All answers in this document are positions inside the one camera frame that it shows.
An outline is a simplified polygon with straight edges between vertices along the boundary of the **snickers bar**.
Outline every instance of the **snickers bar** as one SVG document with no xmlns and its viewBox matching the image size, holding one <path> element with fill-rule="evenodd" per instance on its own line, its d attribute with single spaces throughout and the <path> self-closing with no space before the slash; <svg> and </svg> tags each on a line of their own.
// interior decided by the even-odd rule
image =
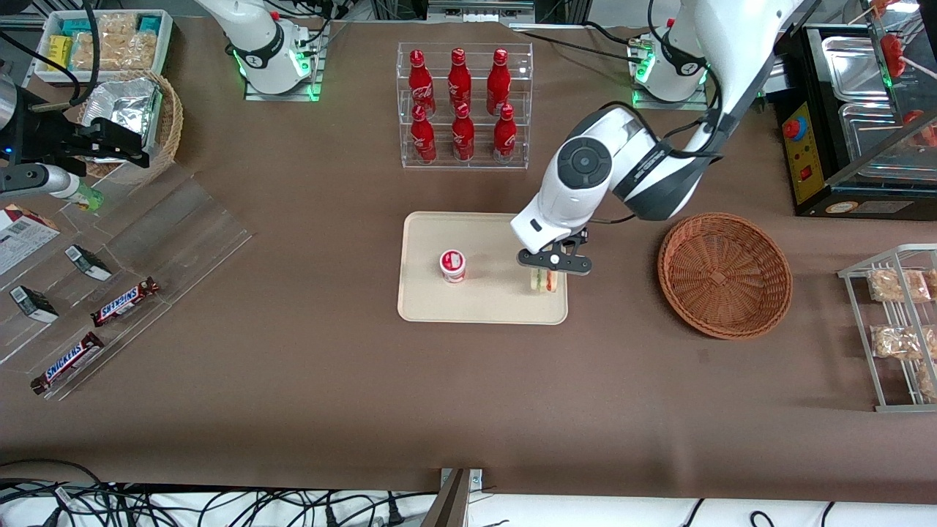
<svg viewBox="0 0 937 527">
<path fill-rule="evenodd" d="M 91 352 L 100 350 L 103 347 L 104 344 L 101 340 L 95 336 L 94 333 L 89 331 L 88 334 L 84 336 L 84 339 L 65 354 L 64 357 L 55 361 L 55 364 L 47 369 L 45 373 L 33 379 L 29 387 L 33 388 L 33 391 L 37 394 L 45 393 L 45 391 L 49 389 L 49 386 L 52 385 L 52 382 L 61 377 L 68 369 L 74 368 L 76 365 L 83 362 Z"/>
<path fill-rule="evenodd" d="M 157 291 L 159 291 L 159 286 L 153 281 L 153 277 L 149 277 L 133 286 L 133 289 L 130 291 L 118 296 L 107 306 L 91 313 L 91 320 L 94 321 L 95 327 L 101 327 L 107 322 L 130 311 L 134 306 L 140 304 L 143 298 Z"/>
</svg>

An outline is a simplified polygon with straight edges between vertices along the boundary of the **stainless steel tray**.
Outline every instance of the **stainless steel tray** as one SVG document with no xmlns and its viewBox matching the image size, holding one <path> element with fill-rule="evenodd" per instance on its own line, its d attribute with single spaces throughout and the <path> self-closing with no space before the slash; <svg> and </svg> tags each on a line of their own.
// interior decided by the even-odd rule
<svg viewBox="0 0 937 527">
<path fill-rule="evenodd" d="M 868 37 L 830 37 L 823 55 L 833 80 L 833 93 L 844 102 L 887 101 L 885 82 Z"/>
<path fill-rule="evenodd" d="M 849 159 L 856 160 L 889 135 L 900 131 L 887 104 L 849 103 L 840 108 L 840 121 Z M 897 145 L 880 154 L 861 171 L 866 177 L 898 178 L 933 183 L 937 163 L 933 147 Z"/>
</svg>

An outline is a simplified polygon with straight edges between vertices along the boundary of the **wicker basket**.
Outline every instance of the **wicker basket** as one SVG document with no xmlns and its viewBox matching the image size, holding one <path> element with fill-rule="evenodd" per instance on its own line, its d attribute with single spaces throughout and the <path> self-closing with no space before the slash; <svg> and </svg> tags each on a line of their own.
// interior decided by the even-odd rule
<svg viewBox="0 0 937 527">
<path fill-rule="evenodd" d="M 791 269 L 750 221 L 701 214 L 667 234 L 658 257 L 664 296 L 680 317 L 719 339 L 754 339 L 791 307 Z"/>
<path fill-rule="evenodd" d="M 114 177 L 116 183 L 127 185 L 141 185 L 157 177 L 172 165 L 176 150 L 179 148 L 179 140 L 182 138 L 182 101 L 172 89 L 169 81 L 160 75 L 156 75 L 149 70 L 124 71 L 118 74 L 116 81 L 131 81 L 145 77 L 159 84 L 159 89 L 163 94 L 163 102 L 159 107 L 159 120 L 156 123 L 156 144 L 158 145 L 156 155 L 150 158 L 150 168 L 122 171 L 120 177 Z M 79 118 L 84 117 L 84 111 L 87 108 L 85 102 L 79 109 Z M 91 163 L 85 162 L 88 167 L 88 175 L 102 178 L 113 172 L 122 163 Z"/>
</svg>

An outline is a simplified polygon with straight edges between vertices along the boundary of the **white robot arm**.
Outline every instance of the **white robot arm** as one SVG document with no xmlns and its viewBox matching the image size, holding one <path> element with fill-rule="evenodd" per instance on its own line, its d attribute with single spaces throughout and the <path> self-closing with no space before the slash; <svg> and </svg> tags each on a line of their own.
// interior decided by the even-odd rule
<svg viewBox="0 0 937 527">
<path fill-rule="evenodd" d="M 778 31 L 801 1 L 682 0 L 646 86 L 656 97 L 681 100 L 696 88 L 707 61 L 718 80 L 718 112 L 703 118 L 683 150 L 654 137 L 643 119 L 623 108 L 587 116 L 551 159 L 540 192 L 511 221 L 525 247 L 518 261 L 586 274 L 591 262 L 575 250 L 585 243 L 584 228 L 607 190 L 640 219 L 679 212 L 764 85 Z M 570 239 L 575 248 L 564 255 L 560 245 Z"/>
</svg>

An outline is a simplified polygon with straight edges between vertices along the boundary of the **coca-cola bottle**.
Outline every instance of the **coca-cola bottle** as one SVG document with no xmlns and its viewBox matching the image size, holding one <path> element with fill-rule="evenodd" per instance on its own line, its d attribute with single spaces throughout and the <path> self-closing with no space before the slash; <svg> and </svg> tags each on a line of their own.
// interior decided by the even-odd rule
<svg viewBox="0 0 937 527">
<path fill-rule="evenodd" d="M 469 106 L 462 103 L 455 108 L 453 121 L 453 156 L 468 161 L 475 155 L 475 124 L 469 117 Z"/>
<path fill-rule="evenodd" d="M 413 125 L 410 126 L 410 135 L 413 136 L 413 146 L 420 156 L 417 161 L 428 165 L 436 159 L 436 137 L 433 134 L 433 125 L 426 120 L 426 110 L 423 106 L 413 106 Z"/>
<path fill-rule="evenodd" d="M 410 92 L 413 94 L 413 104 L 418 104 L 426 110 L 426 117 L 432 117 L 436 112 L 436 99 L 433 98 L 433 76 L 426 69 L 423 52 L 413 50 L 410 52 Z"/>
<path fill-rule="evenodd" d="M 449 70 L 449 100 L 453 108 L 467 104 L 471 109 L 471 73 L 466 67 L 466 52 L 462 48 L 453 50 L 453 67 Z"/>
<path fill-rule="evenodd" d="M 508 71 L 508 52 L 501 48 L 495 50 L 495 63 L 488 73 L 488 104 L 491 115 L 498 115 L 501 105 L 508 101 L 511 93 L 511 72 Z"/>
<path fill-rule="evenodd" d="M 501 106 L 501 118 L 495 123 L 495 162 L 506 165 L 514 153 L 517 125 L 514 123 L 514 106 L 510 102 Z"/>
</svg>

